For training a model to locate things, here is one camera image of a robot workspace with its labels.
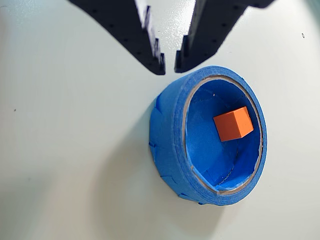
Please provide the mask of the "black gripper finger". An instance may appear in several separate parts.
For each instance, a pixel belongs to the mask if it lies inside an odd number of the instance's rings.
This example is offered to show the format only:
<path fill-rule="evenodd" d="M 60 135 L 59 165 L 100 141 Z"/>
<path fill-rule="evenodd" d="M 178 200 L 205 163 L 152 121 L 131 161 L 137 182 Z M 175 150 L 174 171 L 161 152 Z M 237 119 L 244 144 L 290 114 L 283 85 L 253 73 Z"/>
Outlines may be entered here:
<path fill-rule="evenodd" d="M 151 6 L 144 0 L 72 0 L 71 3 L 96 20 L 150 72 L 166 73 Z"/>
<path fill-rule="evenodd" d="M 212 57 L 248 7 L 264 9 L 272 0 L 197 0 L 188 34 L 176 52 L 174 71 L 187 72 Z"/>

